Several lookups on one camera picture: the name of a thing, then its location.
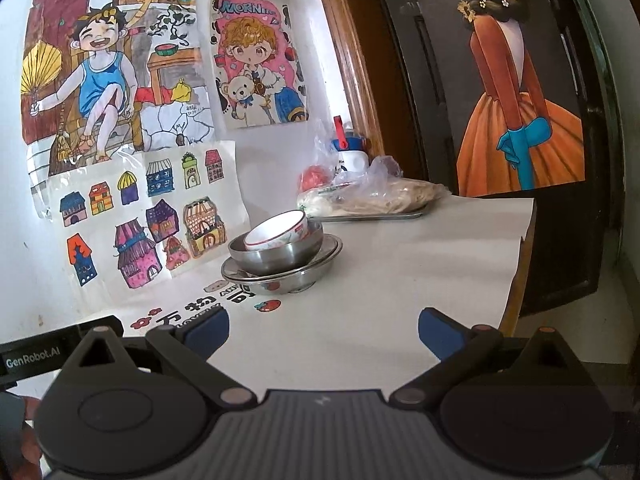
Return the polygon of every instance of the human hand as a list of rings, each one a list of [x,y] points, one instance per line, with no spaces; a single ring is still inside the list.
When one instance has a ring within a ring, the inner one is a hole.
[[[37,101],[31,105],[31,117],[35,117],[41,111],[43,111],[42,101]]]
[[[23,397],[23,399],[25,423],[22,425],[22,445],[20,449],[24,462],[13,473],[12,480],[41,480],[40,457],[42,457],[42,452],[38,446],[35,431],[26,423],[27,420],[33,420],[40,401],[33,397]]]

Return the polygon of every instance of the blue glove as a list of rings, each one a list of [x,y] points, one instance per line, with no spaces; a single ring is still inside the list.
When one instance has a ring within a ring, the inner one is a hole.
[[[529,126],[525,127],[525,131],[530,148],[547,142],[551,138],[551,127],[544,117],[533,119]]]
[[[498,140],[496,150],[504,152],[504,158],[518,172],[520,189],[534,189],[533,163],[529,155],[526,129],[522,127],[519,130],[507,130]]]
[[[533,163],[529,148],[533,148],[551,138],[551,127],[543,117],[535,118],[519,130],[507,130],[500,137],[496,150],[504,152],[504,158],[518,172],[520,188],[534,189]]]

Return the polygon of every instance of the drawing of houses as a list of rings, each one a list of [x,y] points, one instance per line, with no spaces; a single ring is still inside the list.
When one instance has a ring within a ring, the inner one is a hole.
[[[65,227],[85,220],[86,207],[84,206],[84,197],[77,191],[62,197],[60,200],[60,212],[62,213]]]
[[[146,169],[146,189],[149,196],[174,190],[174,170],[168,158],[149,163]]]
[[[91,191],[89,192],[89,200],[91,203],[92,215],[98,215],[113,207],[111,191],[109,190],[109,186],[106,182],[101,182],[91,188]]]
[[[155,207],[146,210],[146,225],[156,243],[160,243],[180,230],[178,212],[161,200]]]
[[[208,196],[187,204],[183,221],[187,229],[187,243],[194,258],[226,242],[225,225],[216,205]]]
[[[204,165],[207,168],[210,184],[225,177],[222,173],[222,158],[220,158],[218,150],[209,150],[205,154]]]
[[[130,171],[125,171],[118,181],[118,190],[122,205],[127,205],[138,200],[138,184],[136,176]]]
[[[169,236],[164,241],[162,250],[166,253],[166,268],[169,270],[174,270],[191,259],[187,249],[182,246],[180,240],[175,236]]]
[[[116,227],[115,247],[118,270],[129,288],[146,285],[162,270],[156,243],[146,237],[137,218]]]
[[[185,153],[182,158],[182,169],[184,170],[184,187],[196,187],[200,185],[200,174],[198,173],[198,160],[193,153]]]
[[[91,249],[78,233],[66,241],[66,250],[69,263],[76,270],[80,286],[86,285],[98,275],[91,259]]]

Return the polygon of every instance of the teddy bear drawing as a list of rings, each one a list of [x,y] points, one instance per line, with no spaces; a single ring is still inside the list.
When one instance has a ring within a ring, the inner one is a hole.
[[[247,126],[267,126],[272,123],[268,113],[268,102],[264,96],[255,93],[251,78],[239,75],[221,87],[222,93],[235,102],[231,113],[234,119],[244,121]]]

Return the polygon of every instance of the woman in orange dress painting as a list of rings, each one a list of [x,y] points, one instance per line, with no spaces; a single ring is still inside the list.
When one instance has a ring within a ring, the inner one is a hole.
[[[472,0],[458,10],[473,30],[471,51],[485,90],[458,155],[460,195],[584,180],[582,123],[545,99],[524,45],[520,23],[529,17],[528,1]]]

